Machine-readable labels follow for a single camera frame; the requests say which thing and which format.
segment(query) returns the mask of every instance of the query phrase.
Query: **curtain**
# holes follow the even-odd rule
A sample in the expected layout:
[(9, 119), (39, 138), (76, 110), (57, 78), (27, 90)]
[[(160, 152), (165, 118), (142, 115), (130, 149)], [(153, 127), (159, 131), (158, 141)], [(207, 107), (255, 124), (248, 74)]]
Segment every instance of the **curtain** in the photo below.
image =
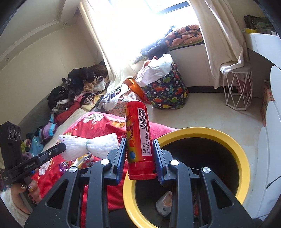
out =
[(222, 86), (221, 73), (244, 66), (248, 53), (244, 36), (227, 0), (188, 0), (201, 27), (214, 88)]
[(79, 5), (82, 18), (88, 31), (103, 56), (108, 70), (112, 91), (120, 86), (125, 79), (132, 78), (141, 69), (143, 62), (130, 64), (133, 47), (128, 45), (130, 38), (128, 28), (122, 26), (118, 11), (114, 10), (109, 1), (82, 0)]

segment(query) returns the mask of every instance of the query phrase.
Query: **white sleeve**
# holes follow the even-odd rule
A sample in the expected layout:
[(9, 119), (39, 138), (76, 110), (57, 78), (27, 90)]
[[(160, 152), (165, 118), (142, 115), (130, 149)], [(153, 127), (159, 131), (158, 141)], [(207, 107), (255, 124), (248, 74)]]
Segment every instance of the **white sleeve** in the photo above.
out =
[(26, 220), (28, 219), (29, 215), (22, 212), (20, 209), (17, 208), (17, 206), (14, 204), (12, 200), (12, 195), (11, 195), (11, 189), (9, 188), (8, 190), (4, 191), (1, 193), (1, 198), (11, 213), (11, 215), (14, 217), (14, 219), (22, 226), (24, 227), (24, 224)]

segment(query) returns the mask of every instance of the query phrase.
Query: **red candy tube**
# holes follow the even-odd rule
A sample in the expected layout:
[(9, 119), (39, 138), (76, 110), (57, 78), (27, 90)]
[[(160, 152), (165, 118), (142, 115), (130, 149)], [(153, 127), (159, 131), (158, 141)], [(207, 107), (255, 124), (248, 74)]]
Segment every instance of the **red candy tube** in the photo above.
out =
[(157, 174), (153, 172), (155, 163), (146, 106), (140, 101), (129, 101), (125, 114), (129, 179), (154, 179)]

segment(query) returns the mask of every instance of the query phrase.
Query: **cardboard box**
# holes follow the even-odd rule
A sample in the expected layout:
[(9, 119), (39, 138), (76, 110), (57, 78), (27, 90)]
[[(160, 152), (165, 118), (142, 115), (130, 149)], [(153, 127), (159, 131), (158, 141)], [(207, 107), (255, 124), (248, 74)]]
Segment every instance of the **cardboard box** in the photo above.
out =
[(266, 109), (269, 101), (274, 101), (274, 98), (271, 92), (270, 82), (265, 80), (264, 89), (263, 89), (262, 107), (260, 108), (260, 113), (262, 115), (262, 122), (264, 126), (266, 126)]

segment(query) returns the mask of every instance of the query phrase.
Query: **white cabinet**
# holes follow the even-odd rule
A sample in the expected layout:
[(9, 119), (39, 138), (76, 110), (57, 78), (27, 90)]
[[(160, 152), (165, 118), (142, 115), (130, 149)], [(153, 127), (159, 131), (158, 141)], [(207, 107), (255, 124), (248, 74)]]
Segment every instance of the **white cabinet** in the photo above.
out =
[(276, 106), (281, 111), (281, 70), (277, 66), (271, 68), (270, 84)]
[[(267, 184), (281, 175), (281, 120), (275, 101), (270, 101), (266, 110), (266, 128), (269, 142), (269, 170)], [(267, 215), (281, 194), (281, 178), (265, 190), (257, 217)]]
[(244, 34), (247, 47), (281, 68), (281, 39), (279, 36), (253, 33)]
[(262, 207), (265, 189), (268, 183), (269, 171), (269, 143), (266, 127), (260, 130), (258, 140), (258, 164), (255, 182), (253, 183), (253, 192), (247, 207), (247, 212), (252, 218), (259, 217), (259, 211)]

